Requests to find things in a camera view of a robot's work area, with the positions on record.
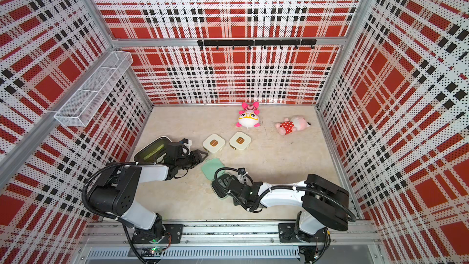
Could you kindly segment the green nail kit case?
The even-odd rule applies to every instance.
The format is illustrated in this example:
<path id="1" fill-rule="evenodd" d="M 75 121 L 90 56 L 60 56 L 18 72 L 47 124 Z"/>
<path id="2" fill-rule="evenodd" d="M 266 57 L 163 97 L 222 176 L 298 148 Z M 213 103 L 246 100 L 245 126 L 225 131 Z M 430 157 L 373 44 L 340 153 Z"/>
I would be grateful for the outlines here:
<path id="1" fill-rule="evenodd" d="M 201 170 L 204 176 L 206 177 L 206 179 L 212 181 L 215 178 L 216 171 L 223 167 L 225 166 L 221 162 L 221 160 L 218 158 L 214 158 L 205 162 L 202 165 Z"/>

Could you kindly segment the cream nail kit case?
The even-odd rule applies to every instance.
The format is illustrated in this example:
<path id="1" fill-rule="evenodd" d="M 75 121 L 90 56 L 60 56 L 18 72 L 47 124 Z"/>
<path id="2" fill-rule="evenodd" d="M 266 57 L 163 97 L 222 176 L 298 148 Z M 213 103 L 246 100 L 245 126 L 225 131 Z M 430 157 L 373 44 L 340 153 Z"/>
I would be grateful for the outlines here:
<path id="1" fill-rule="evenodd" d="M 224 138 L 218 134 L 211 134 L 204 140 L 202 145 L 206 151 L 210 152 L 211 154 L 216 154 L 224 148 L 225 144 L 226 141 Z"/>
<path id="2" fill-rule="evenodd" d="M 229 140 L 229 145 L 235 150 L 246 150 L 252 142 L 252 138 L 243 133 L 236 132 Z"/>

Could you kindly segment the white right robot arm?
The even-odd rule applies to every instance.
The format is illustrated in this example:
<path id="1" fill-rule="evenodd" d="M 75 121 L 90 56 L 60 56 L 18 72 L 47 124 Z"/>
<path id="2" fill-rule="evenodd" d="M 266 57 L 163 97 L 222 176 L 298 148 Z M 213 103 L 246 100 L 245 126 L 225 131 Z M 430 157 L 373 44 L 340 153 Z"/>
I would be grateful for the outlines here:
<path id="1" fill-rule="evenodd" d="M 214 192 L 231 197 L 233 204 L 249 213 L 278 206 L 300 207 L 293 237 L 310 243 L 320 238 L 329 240 L 327 231 L 347 231 L 357 216 L 349 209 L 349 192 L 316 174 L 291 184 L 256 182 L 244 168 L 221 167 L 214 173 Z"/>

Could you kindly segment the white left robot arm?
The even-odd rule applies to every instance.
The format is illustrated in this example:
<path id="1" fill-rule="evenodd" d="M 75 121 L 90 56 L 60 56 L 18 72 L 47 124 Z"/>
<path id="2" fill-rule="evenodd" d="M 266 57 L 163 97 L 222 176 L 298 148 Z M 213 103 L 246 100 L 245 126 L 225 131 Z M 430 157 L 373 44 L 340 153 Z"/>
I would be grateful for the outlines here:
<path id="1" fill-rule="evenodd" d="M 207 159 L 207 152 L 191 146 L 189 139 L 173 142 L 162 136 L 135 154 L 133 161 L 109 163 L 85 182 L 81 194 L 85 208 L 133 229 L 131 243 L 170 239 L 162 216 L 138 203 L 136 191 L 143 183 L 179 179 L 180 171 L 188 172 Z"/>

